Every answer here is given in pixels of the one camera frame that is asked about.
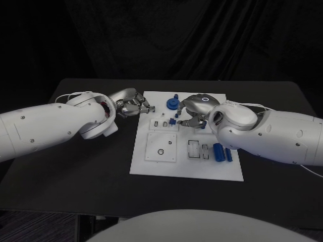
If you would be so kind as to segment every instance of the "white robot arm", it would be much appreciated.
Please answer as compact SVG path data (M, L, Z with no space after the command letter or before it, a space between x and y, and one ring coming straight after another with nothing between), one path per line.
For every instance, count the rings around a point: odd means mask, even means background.
M282 163L323 166L323 119L273 110L253 113L243 105L219 104L207 94L191 95L180 102L177 113L184 107L193 118L177 123L198 128L207 121L227 149L243 149Z
M77 94L66 104L51 103L0 114L0 162L63 143L76 132L83 139L110 135L118 130L115 114L126 117L154 111L134 88L109 96L93 92L66 95Z

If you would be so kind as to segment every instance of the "white round object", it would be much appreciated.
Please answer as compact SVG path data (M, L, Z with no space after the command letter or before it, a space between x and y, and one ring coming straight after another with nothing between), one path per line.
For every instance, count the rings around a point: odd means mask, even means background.
M312 242L256 219L216 211L168 210L136 216L99 232L87 242Z

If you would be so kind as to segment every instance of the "white board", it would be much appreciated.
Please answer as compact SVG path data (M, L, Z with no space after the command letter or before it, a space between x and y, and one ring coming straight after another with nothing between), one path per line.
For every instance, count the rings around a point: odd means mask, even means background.
M129 174L242 182L236 150L230 150L232 162L214 161L211 145L217 143L217 140L207 125L204 129L193 129L168 124L170 118L175 120L191 118L185 109L178 118L174 118L175 110L167 109L165 103L174 94L178 95L181 101L197 93L145 91L142 94L149 105L155 106L155 112L139 115ZM209 93L209 95L217 99L219 103L224 102L224 94ZM198 152L198 158L190 158L188 151L191 155Z

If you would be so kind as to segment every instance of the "blue object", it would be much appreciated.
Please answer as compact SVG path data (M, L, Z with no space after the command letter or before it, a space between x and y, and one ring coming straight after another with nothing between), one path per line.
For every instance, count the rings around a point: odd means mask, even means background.
M180 101L178 101L178 95L174 94L174 97L167 100L167 108L170 110L175 110L178 107Z
M229 149L224 149L224 155L226 155L226 160L232 161L232 154Z
M206 121L204 121L203 123L204 123L204 124L203 124L203 126L201 126L201 128L200 128L200 129L204 129L204 126L206 126L206 124L207 124L207 122L206 122Z
M213 153L214 153L214 160L217 162L224 161L224 151L219 143L213 144Z
M174 125L175 124L175 120L172 118L170 118L168 124L170 125Z

